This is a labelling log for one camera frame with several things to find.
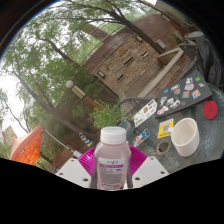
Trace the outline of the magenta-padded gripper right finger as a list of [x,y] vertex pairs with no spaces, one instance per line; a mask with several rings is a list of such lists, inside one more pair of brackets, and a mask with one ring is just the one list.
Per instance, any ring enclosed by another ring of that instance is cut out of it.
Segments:
[[140,188],[168,175],[167,170],[156,157],[147,157],[134,146],[130,147],[131,157],[128,173],[128,187]]

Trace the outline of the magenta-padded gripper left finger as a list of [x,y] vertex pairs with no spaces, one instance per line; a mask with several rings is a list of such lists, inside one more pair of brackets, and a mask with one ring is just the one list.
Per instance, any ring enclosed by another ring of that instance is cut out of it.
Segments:
[[95,149],[92,148],[78,159],[70,158],[56,173],[57,176],[84,188],[95,189],[97,176],[95,173]]

